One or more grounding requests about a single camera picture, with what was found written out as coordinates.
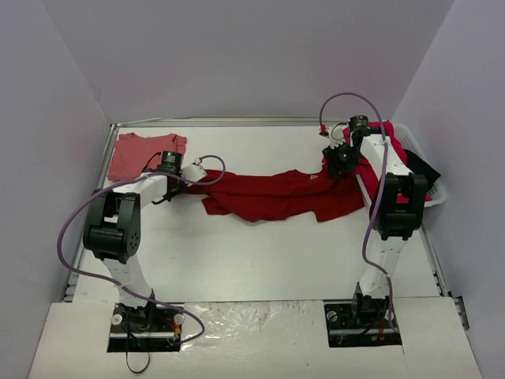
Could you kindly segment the folded salmon pink t-shirt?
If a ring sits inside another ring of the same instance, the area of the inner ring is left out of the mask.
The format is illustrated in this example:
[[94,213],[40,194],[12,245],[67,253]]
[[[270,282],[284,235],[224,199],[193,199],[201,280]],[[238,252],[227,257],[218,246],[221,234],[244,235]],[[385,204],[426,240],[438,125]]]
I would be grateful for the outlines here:
[[157,153],[185,154],[187,138],[176,133],[158,137],[142,137],[135,133],[121,134],[114,142],[107,179],[111,182],[139,177],[145,167],[155,169],[161,162]]

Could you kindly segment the dark red t-shirt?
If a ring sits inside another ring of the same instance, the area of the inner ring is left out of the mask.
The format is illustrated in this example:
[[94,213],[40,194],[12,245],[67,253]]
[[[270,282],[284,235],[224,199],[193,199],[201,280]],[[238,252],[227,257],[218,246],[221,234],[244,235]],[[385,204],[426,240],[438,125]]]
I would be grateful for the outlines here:
[[226,172],[216,184],[193,185],[185,192],[203,195],[202,204],[209,215],[236,215],[252,223],[281,221],[309,212],[322,223],[364,207],[356,179],[331,180],[326,167],[312,174],[298,170],[271,176]]

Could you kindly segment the black garment in basket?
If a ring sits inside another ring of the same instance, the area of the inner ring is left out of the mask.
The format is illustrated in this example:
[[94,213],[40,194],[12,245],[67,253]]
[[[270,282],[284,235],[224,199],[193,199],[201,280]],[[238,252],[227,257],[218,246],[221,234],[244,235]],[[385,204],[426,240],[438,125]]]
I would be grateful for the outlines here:
[[430,190],[441,177],[441,173],[423,160],[417,153],[409,149],[405,149],[404,152],[406,154],[406,166],[414,174],[423,175],[427,181],[427,188]]

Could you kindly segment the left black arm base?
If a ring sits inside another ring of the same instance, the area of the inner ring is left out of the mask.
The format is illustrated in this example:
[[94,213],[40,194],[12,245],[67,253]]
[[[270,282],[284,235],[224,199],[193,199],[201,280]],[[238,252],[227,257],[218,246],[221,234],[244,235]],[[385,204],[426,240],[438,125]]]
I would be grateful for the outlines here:
[[184,320],[181,312],[151,303],[139,309],[116,304],[107,351],[178,352]]

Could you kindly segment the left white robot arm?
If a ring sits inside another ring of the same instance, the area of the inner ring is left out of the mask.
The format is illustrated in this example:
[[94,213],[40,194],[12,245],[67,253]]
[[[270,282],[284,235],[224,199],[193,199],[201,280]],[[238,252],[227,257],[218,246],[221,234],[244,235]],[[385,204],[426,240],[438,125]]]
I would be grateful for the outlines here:
[[154,328],[159,311],[148,298],[154,290],[144,278],[137,251],[140,247],[142,208],[169,201],[191,184],[207,176],[198,164],[181,166],[181,154],[162,152],[154,168],[144,167],[128,184],[102,193],[88,208],[84,229],[84,248],[107,267],[118,281],[119,306],[131,311],[130,320],[141,330]]

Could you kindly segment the bright pink t-shirt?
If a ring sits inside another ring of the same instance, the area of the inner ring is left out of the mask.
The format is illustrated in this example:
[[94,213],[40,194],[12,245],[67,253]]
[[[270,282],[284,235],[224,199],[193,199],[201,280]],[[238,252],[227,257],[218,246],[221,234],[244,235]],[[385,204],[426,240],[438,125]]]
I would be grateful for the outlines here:
[[[370,122],[369,125],[372,128],[372,131],[380,132],[379,122]],[[406,154],[404,152],[404,148],[400,141],[396,138],[399,137],[399,132],[397,133],[398,135],[395,135],[395,127],[389,120],[383,121],[383,126],[385,127],[386,137],[391,139],[391,146],[398,155],[399,159],[406,166]],[[360,158],[359,162],[358,167],[353,171],[353,175],[357,177],[358,185],[361,188],[366,206],[369,207],[372,203],[372,198],[376,195],[376,191],[378,190],[379,178],[376,176],[376,173],[370,166],[368,160]],[[398,202],[406,203],[406,199],[402,195],[398,195]]]

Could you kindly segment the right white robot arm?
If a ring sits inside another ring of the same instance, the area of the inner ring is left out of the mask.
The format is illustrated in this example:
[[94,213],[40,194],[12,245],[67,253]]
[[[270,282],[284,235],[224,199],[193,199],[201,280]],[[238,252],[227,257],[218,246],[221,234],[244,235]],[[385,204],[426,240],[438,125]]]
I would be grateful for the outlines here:
[[367,326],[379,313],[371,299],[391,298],[388,280],[403,247],[421,225],[428,182],[409,169],[396,151],[394,130],[385,125],[372,127],[363,115],[333,126],[322,125],[320,135],[329,141],[323,155],[330,178],[342,178],[365,165],[378,180],[369,196],[371,231],[365,235],[362,251],[367,268],[357,285],[358,301],[350,306],[352,321]]

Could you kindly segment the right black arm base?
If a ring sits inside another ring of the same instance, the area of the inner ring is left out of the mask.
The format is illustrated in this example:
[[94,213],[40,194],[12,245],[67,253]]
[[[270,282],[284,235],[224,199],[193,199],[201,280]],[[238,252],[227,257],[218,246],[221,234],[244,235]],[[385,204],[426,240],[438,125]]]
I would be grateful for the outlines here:
[[351,300],[324,301],[327,341],[330,348],[400,346],[402,337],[389,319],[389,298],[358,293]]

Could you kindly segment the white plastic laundry basket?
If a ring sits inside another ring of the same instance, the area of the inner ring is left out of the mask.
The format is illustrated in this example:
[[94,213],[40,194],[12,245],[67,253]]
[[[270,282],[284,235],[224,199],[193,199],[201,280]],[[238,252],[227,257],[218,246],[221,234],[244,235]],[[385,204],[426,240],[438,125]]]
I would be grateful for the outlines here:
[[[441,174],[431,165],[422,147],[407,126],[398,123],[385,122],[388,134],[394,135],[392,141],[394,150],[404,164],[415,174],[422,174],[428,182],[428,191],[425,198],[425,207],[440,205],[446,200],[446,191],[441,183]],[[363,160],[362,165],[356,169],[356,178],[360,186],[365,206],[370,208],[372,197],[379,185],[379,179],[374,170]]]

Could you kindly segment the white foreground cover board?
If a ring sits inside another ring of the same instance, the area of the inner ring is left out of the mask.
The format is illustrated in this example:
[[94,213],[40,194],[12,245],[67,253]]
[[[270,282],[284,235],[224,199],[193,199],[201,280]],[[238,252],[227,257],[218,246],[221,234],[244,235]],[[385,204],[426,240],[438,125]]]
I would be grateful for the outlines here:
[[32,378],[478,378],[481,373],[449,298],[403,298],[402,344],[330,348],[318,301],[193,303],[191,341],[174,353],[107,351],[112,307],[56,303]]

